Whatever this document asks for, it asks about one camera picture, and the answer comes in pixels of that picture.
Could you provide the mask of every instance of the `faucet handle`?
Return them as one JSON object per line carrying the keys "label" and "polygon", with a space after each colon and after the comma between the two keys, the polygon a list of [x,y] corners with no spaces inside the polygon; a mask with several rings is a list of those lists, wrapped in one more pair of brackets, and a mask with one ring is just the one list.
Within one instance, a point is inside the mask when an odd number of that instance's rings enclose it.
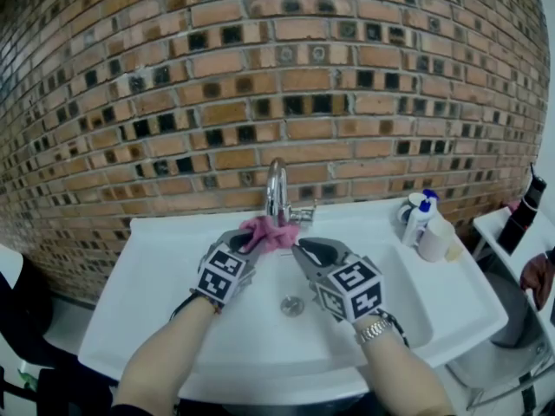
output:
{"label": "faucet handle", "polygon": [[314,199],[314,206],[312,208],[304,208],[300,210],[291,210],[290,220],[291,222],[308,222],[312,223],[314,221],[314,215],[316,214],[317,201]]}

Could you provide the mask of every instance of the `wristwatch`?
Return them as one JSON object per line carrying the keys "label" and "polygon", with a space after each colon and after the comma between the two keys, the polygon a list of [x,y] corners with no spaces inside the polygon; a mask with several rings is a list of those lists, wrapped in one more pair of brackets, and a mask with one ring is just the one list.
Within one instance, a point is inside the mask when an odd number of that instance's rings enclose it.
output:
{"label": "wristwatch", "polygon": [[363,328],[358,331],[355,335],[355,340],[359,345],[363,345],[368,341],[372,341],[379,335],[385,333],[393,327],[393,323],[388,319],[380,319],[378,322],[374,322],[369,327]]}

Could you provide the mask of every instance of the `white bottle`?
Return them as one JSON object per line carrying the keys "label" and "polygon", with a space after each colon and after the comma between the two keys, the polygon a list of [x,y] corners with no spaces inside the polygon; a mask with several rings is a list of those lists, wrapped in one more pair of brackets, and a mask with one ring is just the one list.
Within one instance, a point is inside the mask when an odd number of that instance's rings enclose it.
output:
{"label": "white bottle", "polygon": [[414,208],[408,217],[407,228],[402,235],[401,242],[407,246],[416,243],[418,234],[428,224],[429,220],[435,215],[430,199],[422,200],[418,208]]}

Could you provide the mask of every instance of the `drain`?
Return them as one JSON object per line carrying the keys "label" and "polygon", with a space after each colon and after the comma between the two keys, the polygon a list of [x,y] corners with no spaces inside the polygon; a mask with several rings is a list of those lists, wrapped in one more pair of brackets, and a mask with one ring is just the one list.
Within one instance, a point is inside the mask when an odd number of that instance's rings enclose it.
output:
{"label": "drain", "polygon": [[304,311],[304,301],[300,297],[286,296],[281,302],[281,310],[288,317],[297,317]]}

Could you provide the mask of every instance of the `white sink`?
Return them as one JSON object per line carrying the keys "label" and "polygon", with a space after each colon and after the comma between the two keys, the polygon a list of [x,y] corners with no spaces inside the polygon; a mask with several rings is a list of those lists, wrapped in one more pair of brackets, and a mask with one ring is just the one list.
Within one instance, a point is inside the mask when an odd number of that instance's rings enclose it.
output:
{"label": "white sink", "polygon": [[[411,348],[435,367],[492,335],[505,325],[506,315],[466,251],[458,263],[426,263],[401,245],[391,221],[399,202],[320,207],[315,223],[299,237],[340,239],[355,253],[368,255],[384,275],[384,308],[404,327]],[[209,245],[253,214],[134,220],[132,236],[85,335],[80,361],[119,379],[134,350],[188,296]],[[304,301],[302,314],[289,317],[282,312],[287,296]],[[279,381],[291,378],[301,384],[293,392],[295,403],[363,393],[365,382],[351,373],[365,364],[352,327],[323,312],[314,296],[290,250],[261,256],[253,285],[214,321],[180,395],[218,402],[292,403],[287,396],[278,397],[287,389]],[[345,382],[347,371],[352,383]],[[325,378],[334,382],[333,374],[343,374],[343,383],[336,384],[341,391],[318,385]],[[303,387],[313,387],[314,393],[302,394]]]}

